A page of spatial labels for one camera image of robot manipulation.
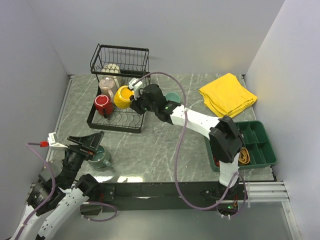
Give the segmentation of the small teal cup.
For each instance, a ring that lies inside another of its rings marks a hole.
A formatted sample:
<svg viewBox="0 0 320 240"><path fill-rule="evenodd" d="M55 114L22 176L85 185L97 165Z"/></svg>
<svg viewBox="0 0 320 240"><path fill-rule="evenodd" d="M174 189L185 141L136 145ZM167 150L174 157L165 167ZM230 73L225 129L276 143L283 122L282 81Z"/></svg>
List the small teal cup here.
<svg viewBox="0 0 320 240"><path fill-rule="evenodd" d="M176 103L180 103L181 102L180 96L175 92L167 93L165 95L165 98L166 98L167 101L172 101L172 102L176 102Z"/></svg>

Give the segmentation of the dark green ceramic mug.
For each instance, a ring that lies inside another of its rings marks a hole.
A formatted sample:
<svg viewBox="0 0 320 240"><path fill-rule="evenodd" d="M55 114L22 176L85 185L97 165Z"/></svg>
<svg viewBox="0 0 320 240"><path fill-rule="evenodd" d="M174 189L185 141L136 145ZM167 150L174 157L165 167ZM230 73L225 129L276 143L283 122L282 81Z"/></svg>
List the dark green ceramic mug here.
<svg viewBox="0 0 320 240"><path fill-rule="evenodd" d="M106 150L102 145L100 145L97 149L96 154L89 159L88 164L94 169L102 169L102 168L112 168L111 164L111 154L108 150Z"/></svg>

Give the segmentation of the green divided organizer tray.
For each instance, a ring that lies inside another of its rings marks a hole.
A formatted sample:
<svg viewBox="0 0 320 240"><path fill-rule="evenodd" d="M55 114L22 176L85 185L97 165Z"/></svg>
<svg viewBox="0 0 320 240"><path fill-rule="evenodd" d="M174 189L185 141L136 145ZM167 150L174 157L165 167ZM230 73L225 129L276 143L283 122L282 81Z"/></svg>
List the green divided organizer tray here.
<svg viewBox="0 0 320 240"><path fill-rule="evenodd" d="M248 164L239 165L240 170L260 169L276 163L277 158L262 122L240 121L235 125L243 135L243 147L248 150L250 157Z"/></svg>

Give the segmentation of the yellow plastic cup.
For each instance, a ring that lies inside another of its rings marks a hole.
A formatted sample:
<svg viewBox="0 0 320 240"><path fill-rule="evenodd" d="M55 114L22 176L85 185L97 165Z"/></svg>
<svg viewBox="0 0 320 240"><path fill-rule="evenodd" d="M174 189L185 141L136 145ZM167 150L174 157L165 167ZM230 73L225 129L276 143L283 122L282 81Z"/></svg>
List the yellow plastic cup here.
<svg viewBox="0 0 320 240"><path fill-rule="evenodd" d="M131 97L134 92L128 85L121 86L114 95L114 104L120 109L127 109L131 106Z"/></svg>

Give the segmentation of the folded yellow cloth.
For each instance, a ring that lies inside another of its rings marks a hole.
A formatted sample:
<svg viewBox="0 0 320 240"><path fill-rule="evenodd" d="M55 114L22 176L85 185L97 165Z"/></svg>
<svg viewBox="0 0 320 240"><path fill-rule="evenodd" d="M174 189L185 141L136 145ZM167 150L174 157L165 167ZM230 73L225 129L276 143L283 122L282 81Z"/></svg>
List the folded yellow cloth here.
<svg viewBox="0 0 320 240"><path fill-rule="evenodd" d="M257 96L248 91L237 77L227 73L199 89L204 105L222 118L237 116L257 101Z"/></svg>

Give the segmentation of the red black rolled tie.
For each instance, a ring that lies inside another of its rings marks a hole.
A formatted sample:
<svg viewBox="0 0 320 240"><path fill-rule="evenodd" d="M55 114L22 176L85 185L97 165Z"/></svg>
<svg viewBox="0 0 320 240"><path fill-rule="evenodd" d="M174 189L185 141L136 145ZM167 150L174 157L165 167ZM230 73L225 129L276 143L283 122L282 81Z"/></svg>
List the red black rolled tie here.
<svg viewBox="0 0 320 240"><path fill-rule="evenodd" d="M213 155L213 161L214 161L214 164L215 164L215 166L217 167L217 168L219 168L220 167L220 162L219 162L219 160Z"/></svg>

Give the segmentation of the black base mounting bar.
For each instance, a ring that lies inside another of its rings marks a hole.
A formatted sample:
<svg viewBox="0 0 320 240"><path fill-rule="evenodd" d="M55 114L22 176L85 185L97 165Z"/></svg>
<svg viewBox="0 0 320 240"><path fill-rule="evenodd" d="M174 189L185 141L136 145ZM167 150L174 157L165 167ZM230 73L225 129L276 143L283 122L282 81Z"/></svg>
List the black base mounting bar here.
<svg viewBox="0 0 320 240"><path fill-rule="evenodd" d="M217 181L179 182L178 186L189 203L201 208L217 203L227 189ZM119 211L190 208L174 182L105 182L100 184L98 199Z"/></svg>

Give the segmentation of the yellow black rolled tie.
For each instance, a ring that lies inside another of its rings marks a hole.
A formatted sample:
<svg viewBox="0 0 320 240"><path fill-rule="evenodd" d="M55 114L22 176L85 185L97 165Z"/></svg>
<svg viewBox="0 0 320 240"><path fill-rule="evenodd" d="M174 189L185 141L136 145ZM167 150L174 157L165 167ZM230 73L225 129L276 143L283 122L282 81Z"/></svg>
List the yellow black rolled tie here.
<svg viewBox="0 0 320 240"><path fill-rule="evenodd" d="M251 161L250 154L247 148L242 147L239 153L238 162L241 165L248 165Z"/></svg>

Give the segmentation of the pink mug lilac inside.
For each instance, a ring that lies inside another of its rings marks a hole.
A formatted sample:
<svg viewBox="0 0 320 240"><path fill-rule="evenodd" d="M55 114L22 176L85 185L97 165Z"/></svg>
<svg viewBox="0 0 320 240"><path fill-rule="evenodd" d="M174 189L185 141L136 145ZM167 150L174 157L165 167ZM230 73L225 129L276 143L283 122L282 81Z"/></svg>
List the pink mug lilac inside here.
<svg viewBox="0 0 320 240"><path fill-rule="evenodd" d="M114 102L114 98L119 87L120 84L117 78L113 76L104 77L99 81L99 88L101 93L108 96L112 103Z"/></svg>

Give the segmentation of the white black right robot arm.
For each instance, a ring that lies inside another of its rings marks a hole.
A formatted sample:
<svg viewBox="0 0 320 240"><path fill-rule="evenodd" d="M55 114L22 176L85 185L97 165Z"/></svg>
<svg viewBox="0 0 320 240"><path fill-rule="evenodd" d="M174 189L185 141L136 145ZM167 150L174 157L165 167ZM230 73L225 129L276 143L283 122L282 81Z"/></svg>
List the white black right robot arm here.
<svg viewBox="0 0 320 240"><path fill-rule="evenodd" d="M138 114L152 112L162 122L186 126L209 140L211 152L219 161L220 196L231 199L237 193L234 174L239 172L238 158L244 143L233 119L229 116L219 118L205 115L178 102L166 100L157 84L143 87L141 82L133 79L128 88L133 91L130 108Z"/></svg>

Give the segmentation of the red mug black handle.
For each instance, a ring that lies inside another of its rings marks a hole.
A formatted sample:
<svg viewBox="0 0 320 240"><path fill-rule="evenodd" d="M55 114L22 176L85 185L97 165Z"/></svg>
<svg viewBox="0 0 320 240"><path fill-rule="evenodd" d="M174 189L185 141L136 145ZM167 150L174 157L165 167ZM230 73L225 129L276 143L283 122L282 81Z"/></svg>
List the red mug black handle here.
<svg viewBox="0 0 320 240"><path fill-rule="evenodd" d="M96 96L94 99L94 106L97 112L104 118L108 118L114 112L110 97L104 94Z"/></svg>

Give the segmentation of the white floral mug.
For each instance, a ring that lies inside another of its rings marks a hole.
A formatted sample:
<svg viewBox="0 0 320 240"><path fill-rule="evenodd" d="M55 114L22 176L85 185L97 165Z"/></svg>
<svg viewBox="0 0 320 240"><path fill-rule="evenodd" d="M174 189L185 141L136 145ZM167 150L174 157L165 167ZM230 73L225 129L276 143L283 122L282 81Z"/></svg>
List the white floral mug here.
<svg viewBox="0 0 320 240"><path fill-rule="evenodd" d="M102 68L101 72L111 74L111 75L107 75L107 77L113 78L118 88L123 85L123 81L122 81L123 77L119 75L115 75L115 74L121 73L121 69L117 64L109 63Z"/></svg>

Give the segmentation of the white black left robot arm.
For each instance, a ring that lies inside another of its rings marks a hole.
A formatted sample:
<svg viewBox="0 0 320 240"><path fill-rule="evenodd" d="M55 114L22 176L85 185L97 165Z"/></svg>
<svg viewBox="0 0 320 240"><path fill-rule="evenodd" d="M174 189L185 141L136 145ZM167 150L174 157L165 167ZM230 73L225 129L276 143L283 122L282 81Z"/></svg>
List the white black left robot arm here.
<svg viewBox="0 0 320 240"><path fill-rule="evenodd" d="M58 142L55 132L49 133L40 147L64 151L61 165L54 168L47 161L46 168L29 194L23 216L13 240L49 240L82 203L94 201L100 195L100 184L90 174L76 176L83 162L92 160L104 137L99 131L86 136L68 136L70 145Z"/></svg>

